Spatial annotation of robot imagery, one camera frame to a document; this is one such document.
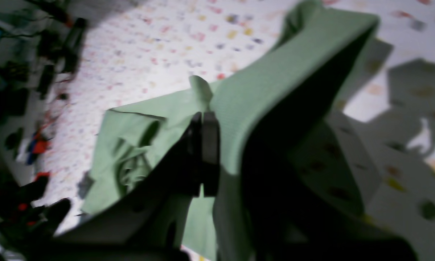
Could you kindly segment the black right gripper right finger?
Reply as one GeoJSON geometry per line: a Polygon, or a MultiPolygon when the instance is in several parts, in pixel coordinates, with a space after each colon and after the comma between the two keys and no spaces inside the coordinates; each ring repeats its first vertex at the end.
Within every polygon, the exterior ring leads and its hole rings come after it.
{"type": "Polygon", "coordinates": [[[205,197],[214,197],[218,192],[220,169],[220,129],[212,111],[204,113],[201,126],[202,184],[205,197]]]}

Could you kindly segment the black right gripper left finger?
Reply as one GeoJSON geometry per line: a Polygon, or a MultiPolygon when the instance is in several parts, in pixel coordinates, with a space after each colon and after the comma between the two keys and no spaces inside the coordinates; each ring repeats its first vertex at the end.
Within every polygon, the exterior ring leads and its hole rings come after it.
{"type": "Polygon", "coordinates": [[[45,243],[34,261],[189,261],[180,249],[189,205],[200,192],[200,112],[128,195],[45,243]]]}

